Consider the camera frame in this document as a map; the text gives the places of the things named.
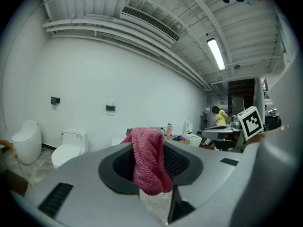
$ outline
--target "toilet lid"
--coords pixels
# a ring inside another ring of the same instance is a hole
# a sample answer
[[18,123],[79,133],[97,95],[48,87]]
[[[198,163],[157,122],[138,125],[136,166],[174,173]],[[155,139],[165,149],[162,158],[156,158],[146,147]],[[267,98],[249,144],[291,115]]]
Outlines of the toilet lid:
[[189,119],[186,119],[185,121],[185,131],[186,132],[192,132],[193,131],[193,125],[189,121]]
[[55,166],[61,166],[68,160],[80,155],[80,148],[72,145],[61,145],[52,154],[52,162]]
[[24,142],[32,138],[34,133],[35,133],[34,131],[19,131],[11,139],[14,142]]
[[195,134],[188,134],[187,135],[188,138],[193,139],[193,140],[201,140],[202,138],[200,136],[197,136]]

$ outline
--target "toilet tank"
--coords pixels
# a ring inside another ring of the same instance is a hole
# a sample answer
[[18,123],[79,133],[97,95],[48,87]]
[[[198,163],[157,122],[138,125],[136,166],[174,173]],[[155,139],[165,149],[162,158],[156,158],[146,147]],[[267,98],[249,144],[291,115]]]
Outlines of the toilet tank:
[[63,132],[63,144],[78,146],[82,153],[88,151],[87,133],[79,129],[67,129]]

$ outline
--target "smart toilet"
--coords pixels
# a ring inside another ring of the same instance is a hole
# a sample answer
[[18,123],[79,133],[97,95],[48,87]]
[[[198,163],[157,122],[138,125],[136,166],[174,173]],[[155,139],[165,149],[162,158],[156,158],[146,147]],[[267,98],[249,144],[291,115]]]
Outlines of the smart toilet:
[[41,154],[41,133],[39,125],[26,120],[20,131],[11,138],[18,154],[18,159],[25,165],[32,164]]
[[183,133],[183,137],[189,140],[192,146],[196,147],[199,147],[202,141],[202,138],[200,136],[193,134],[193,125],[189,119],[186,119],[185,121],[185,132]]
[[83,155],[88,151],[87,133],[78,129],[67,129],[63,132],[63,144],[52,154],[54,168],[58,168],[72,158]]

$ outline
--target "speaker grille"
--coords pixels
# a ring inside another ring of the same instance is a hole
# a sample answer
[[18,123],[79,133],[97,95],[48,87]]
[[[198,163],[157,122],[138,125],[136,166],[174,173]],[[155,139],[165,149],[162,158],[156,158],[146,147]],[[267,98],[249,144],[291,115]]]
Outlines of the speaker grille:
[[39,209],[51,218],[54,218],[68,194],[71,192],[73,185],[67,183],[59,183],[51,193],[42,202]]

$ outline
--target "white wall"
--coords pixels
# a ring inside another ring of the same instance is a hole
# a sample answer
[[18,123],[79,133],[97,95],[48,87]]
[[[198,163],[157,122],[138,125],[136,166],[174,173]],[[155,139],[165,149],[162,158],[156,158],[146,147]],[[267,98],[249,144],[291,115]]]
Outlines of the white wall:
[[[28,118],[27,91],[31,69],[50,35],[42,0],[24,0],[0,38],[0,139],[11,136]],[[2,117],[2,106],[7,130]]]
[[[204,93],[169,69],[121,48],[78,38],[51,39],[30,81],[29,115],[40,124],[43,142],[55,147],[67,128],[86,130],[90,151],[110,146],[129,127],[172,123],[181,134],[188,117],[196,132],[205,109]],[[60,104],[52,106],[51,96],[61,98]],[[111,103],[114,115],[105,111]]]
[[255,79],[255,91],[254,91],[254,99],[253,106],[257,107],[260,117],[265,122],[265,102],[264,102],[264,92],[263,86],[261,83],[261,79]]
[[279,76],[271,76],[271,77],[266,77],[268,89],[271,89],[274,84],[278,81]]

